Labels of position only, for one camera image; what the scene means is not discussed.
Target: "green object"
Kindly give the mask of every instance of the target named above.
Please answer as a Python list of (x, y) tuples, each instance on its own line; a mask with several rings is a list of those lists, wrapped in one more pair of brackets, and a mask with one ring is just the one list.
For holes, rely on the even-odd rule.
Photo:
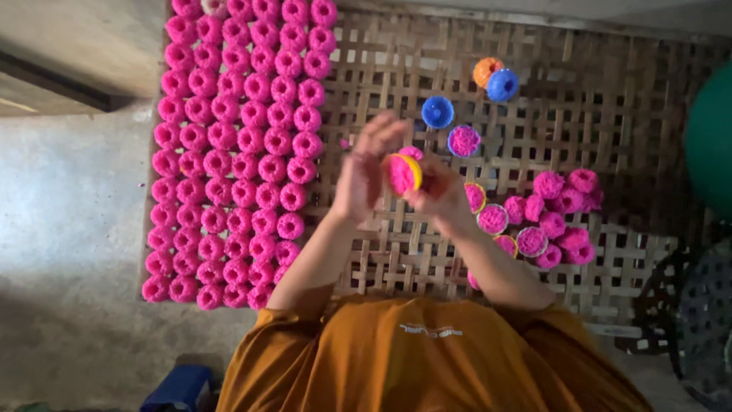
[(732, 218), (732, 63), (698, 93), (684, 148), (697, 196), (720, 218)]

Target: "orange t-shirt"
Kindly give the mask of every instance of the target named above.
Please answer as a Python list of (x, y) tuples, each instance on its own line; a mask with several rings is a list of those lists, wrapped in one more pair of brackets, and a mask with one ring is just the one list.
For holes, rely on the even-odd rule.
[(326, 320), (260, 311), (217, 412), (650, 410), (558, 304), (351, 296)]

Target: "woven bamboo tray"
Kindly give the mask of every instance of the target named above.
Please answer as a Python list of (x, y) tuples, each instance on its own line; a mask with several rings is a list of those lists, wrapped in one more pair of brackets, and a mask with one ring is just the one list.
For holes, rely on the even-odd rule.
[[(321, 110), (325, 151), (305, 211), (310, 223), (332, 204), (340, 140), (353, 141), (386, 108), (411, 123), (405, 145), (441, 156), (496, 202), (530, 191), (541, 171), (593, 169), (605, 188), (604, 210), (569, 220), (587, 228), (597, 259), (583, 267), (560, 265), (540, 278), (592, 331), (640, 337), (632, 326), (633, 298), (656, 262), (701, 230), (703, 206), (691, 196), (683, 164), (685, 113), (704, 79), (728, 59), (732, 43), (618, 26), (590, 32), (573, 29), (571, 21), (539, 26), (551, 22), (367, 1), (341, 1), (339, 11), (339, 50), (331, 57)], [(519, 75), (521, 88), (510, 102), (490, 102), (471, 80), (473, 66), (485, 56), (502, 59)], [(449, 128), (427, 130), (420, 109), (431, 95), (451, 99), (456, 123), (482, 134), (478, 155), (449, 156)], [(404, 201), (385, 194), (361, 229), (338, 293), (378, 289), (482, 300), (453, 246)]]

